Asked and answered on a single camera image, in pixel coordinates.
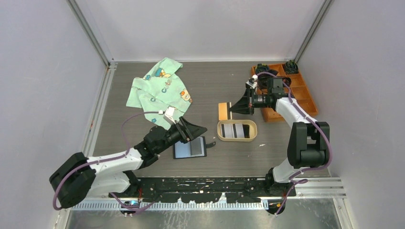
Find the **black leather card holder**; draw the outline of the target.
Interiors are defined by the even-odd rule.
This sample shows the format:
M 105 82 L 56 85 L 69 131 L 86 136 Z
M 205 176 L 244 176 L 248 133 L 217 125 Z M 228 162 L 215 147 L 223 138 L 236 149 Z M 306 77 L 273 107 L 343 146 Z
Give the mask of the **black leather card holder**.
M 216 146 L 216 142 L 206 143 L 204 136 L 187 143 L 177 142 L 173 146 L 173 159 L 207 157 L 207 149 L 214 146 Z

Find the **orange striped credit card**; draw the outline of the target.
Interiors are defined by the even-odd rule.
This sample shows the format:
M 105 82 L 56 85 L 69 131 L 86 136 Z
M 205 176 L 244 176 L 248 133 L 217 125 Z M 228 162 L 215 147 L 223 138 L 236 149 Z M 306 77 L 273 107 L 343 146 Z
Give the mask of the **orange striped credit card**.
M 218 120 L 219 121 L 224 121 L 224 120 L 232 120 L 232 112 L 230 111 L 230 108 L 232 106 L 231 102 L 224 102 L 224 103 L 219 103 L 218 104 Z

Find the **white striped credit card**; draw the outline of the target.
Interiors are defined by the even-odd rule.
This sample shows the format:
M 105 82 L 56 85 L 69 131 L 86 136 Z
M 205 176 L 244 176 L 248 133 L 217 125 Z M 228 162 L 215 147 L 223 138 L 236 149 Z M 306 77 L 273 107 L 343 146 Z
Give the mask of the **white striped credit card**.
M 221 124 L 220 130 L 223 138 L 244 138 L 244 131 L 241 123 Z

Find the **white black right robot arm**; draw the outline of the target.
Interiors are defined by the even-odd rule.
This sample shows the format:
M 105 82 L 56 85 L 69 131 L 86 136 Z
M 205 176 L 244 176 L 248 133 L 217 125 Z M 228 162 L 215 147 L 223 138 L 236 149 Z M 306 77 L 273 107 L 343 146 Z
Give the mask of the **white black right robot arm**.
M 256 76 L 246 83 L 246 90 L 239 101 L 229 108 L 232 113 L 253 115 L 256 108 L 272 108 L 291 128 L 287 158 L 266 174 L 265 189 L 271 196 L 283 191 L 284 185 L 292 186 L 296 176 L 311 170 L 327 168 L 332 160 L 330 126 L 306 113 L 292 97 L 291 89 L 279 77 L 267 80 L 267 93 L 256 93 Z

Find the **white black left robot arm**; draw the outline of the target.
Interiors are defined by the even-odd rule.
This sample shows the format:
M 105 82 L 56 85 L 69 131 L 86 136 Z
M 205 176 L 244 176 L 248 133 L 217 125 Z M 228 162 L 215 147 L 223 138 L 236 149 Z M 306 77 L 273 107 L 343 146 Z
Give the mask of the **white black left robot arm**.
M 86 197 L 107 193 L 135 196 L 139 191 L 135 170 L 149 167 L 160 153 L 177 142 L 191 142 L 206 131 L 206 127 L 180 117 L 169 129 L 151 128 L 141 142 L 127 145 L 123 152 L 89 157 L 82 152 L 74 153 L 49 177 L 54 190 L 53 208 L 71 208 Z

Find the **dark patterned credit card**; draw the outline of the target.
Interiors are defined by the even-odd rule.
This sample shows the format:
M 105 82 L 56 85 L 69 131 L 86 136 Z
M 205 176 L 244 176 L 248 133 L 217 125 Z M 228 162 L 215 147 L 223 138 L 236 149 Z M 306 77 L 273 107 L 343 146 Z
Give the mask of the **dark patterned credit card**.
M 244 138 L 250 138 L 250 125 L 243 124 Z

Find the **beige oval tray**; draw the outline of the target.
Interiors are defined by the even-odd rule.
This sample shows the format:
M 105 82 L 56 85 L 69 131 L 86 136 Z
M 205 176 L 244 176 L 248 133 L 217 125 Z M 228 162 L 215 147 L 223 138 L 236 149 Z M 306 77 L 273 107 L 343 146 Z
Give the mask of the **beige oval tray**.
M 217 125 L 218 137 L 226 142 L 251 142 L 257 133 L 257 125 L 252 120 L 221 120 Z

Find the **dark rolled belt back left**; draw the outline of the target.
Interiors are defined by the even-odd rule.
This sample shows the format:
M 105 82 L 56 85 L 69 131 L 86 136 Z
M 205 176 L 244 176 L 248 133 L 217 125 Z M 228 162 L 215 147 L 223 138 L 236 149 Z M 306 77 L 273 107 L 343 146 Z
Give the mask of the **dark rolled belt back left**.
M 277 74 L 278 74 L 278 71 L 277 71 L 277 70 L 274 70 L 274 69 L 271 69 L 271 68 L 269 67 L 269 65 L 267 65 L 267 64 L 262 64 L 262 63 L 258 63 L 257 66 L 256 66 L 256 68 L 255 68 L 255 74 L 258 75 L 258 74 L 261 73 L 261 72 L 268 72 L 268 73 L 271 73 L 271 74 L 273 74 L 273 75 L 277 75 Z

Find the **dark rolled belt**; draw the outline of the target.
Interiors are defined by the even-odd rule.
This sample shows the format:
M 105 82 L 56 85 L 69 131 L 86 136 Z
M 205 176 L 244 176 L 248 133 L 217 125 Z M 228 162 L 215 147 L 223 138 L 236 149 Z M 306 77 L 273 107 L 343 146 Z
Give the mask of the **dark rolled belt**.
M 255 74 L 258 75 L 258 74 L 261 73 L 261 72 L 268 72 L 268 73 L 271 73 L 271 74 L 273 74 L 273 75 L 277 75 L 277 74 L 278 74 L 278 71 L 277 71 L 277 70 L 274 70 L 274 69 L 271 69 L 271 68 L 269 67 L 269 65 L 267 65 L 267 64 L 262 64 L 262 63 L 258 63 L 257 66 L 256 66 L 256 68 L 255 68 Z
M 294 60 L 289 60 L 287 62 L 285 62 L 282 65 L 285 74 L 289 75 L 289 74 L 298 74 L 299 73 L 299 69 L 298 69 L 298 65 Z

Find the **green cartoon print cloth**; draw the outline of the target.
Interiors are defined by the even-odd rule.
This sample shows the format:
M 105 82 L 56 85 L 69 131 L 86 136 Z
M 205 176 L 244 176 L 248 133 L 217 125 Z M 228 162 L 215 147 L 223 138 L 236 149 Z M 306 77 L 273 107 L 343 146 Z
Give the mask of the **green cartoon print cloth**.
M 176 75 L 182 67 L 182 63 L 166 57 L 143 77 L 134 78 L 126 106 L 141 108 L 145 112 L 146 120 L 169 129 L 171 124 L 156 112 L 166 111 L 171 106 L 174 108 L 172 117 L 178 121 L 193 102 L 183 81 Z

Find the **orange compartment organizer box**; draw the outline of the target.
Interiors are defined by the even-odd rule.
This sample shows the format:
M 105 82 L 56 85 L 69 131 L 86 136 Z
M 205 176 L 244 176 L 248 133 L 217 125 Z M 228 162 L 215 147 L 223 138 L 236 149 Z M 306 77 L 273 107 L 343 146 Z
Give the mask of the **orange compartment organizer box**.
M 317 107 L 313 98 L 307 88 L 307 85 L 299 71 L 298 74 L 285 74 L 282 67 L 283 63 L 268 64 L 271 69 L 277 70 L 277 77 L 284 78 L 283 81 L 288 84 L 291 89 L 291 96 L 295 98 L 302 109 L 310 116 L 316 116 L 318 114 Z M 255 74 L 256 66 L 251 68 L 251 75 Z M 267 94 L 267 83 L 266 80 L 261 80 L 257 94 Z M 279 122 L 284 121 L 281 115 L 276 113 L 271 108 L 261 108 L 261 114 L 265 122 Z

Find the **dark rolled belt back right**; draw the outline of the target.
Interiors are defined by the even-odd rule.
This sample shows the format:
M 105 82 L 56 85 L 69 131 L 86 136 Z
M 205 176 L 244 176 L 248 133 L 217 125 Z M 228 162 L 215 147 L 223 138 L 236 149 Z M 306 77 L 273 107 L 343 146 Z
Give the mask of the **dark rolled belt back right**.
M 282 65 L 285 74 L 289 75 L 289 74 L 298 74 L 299 73 L 299 69 L 298 69 L 298 65 L 294 60 L 289 60 L 287 62 L 285 62 Z

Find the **aluminium front rail frame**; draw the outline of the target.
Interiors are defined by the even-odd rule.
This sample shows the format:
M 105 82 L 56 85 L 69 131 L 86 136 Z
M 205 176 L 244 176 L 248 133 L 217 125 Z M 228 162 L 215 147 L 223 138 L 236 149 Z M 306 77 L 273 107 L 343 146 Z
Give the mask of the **aluminium front rail frame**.
M 282 212 L 284 199 L 346 198 L 342 182 L 333 177 L 309 177 L 301 184 L 266 185 L 258 177 L 142 177 L 128 193 L 89 196 L 69 204 L 75 210 L 251 210 L 265 209 L 271 214 Z

